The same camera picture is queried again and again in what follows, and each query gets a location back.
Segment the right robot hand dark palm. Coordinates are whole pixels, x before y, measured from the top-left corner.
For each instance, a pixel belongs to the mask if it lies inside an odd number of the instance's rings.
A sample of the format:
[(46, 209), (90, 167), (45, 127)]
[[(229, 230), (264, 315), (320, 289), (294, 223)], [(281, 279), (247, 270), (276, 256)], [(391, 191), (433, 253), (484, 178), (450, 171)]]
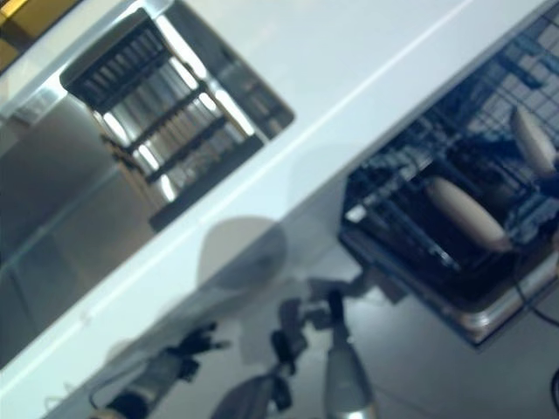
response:
[(558, 199), (559, 198), (559, 178), (558, 172), (555, 171), (536, 180), (536, 186), (540, 193), (544, 196)]

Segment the left robot hand dark palm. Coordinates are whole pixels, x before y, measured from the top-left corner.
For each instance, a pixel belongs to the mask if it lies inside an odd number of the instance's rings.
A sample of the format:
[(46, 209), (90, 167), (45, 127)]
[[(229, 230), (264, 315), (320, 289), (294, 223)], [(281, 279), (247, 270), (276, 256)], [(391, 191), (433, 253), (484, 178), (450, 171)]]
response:
[(190, 331), (169, 351), (179, 357), (186, 358), (204, 354), (213, 350), (224, 350), (231, 346), (228, 340), (213, 340), (217, 330), (217, 322), (211, 322)]

